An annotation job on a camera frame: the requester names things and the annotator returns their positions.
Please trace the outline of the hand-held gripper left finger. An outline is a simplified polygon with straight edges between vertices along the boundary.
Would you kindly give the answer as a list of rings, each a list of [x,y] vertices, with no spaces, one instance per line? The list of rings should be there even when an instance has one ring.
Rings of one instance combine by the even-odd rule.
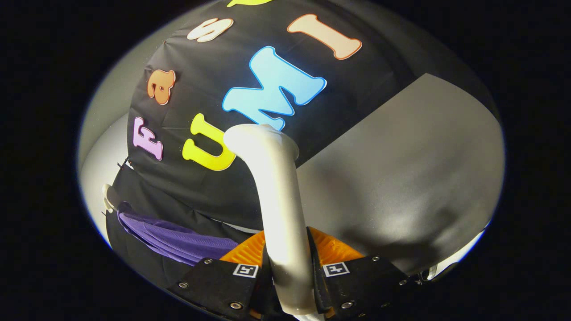
[[[220,319],[268,319],[273,278],[265,233],[251,236],[220,259],[200,260],[167,291]]]

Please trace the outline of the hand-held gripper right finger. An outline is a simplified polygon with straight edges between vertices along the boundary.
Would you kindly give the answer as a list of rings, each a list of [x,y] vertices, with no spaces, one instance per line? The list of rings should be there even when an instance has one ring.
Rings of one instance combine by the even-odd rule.
[[[307,234],[314,298],[325,319],[384,319],[422,284],[380,255],[365,256],[316,228]]]

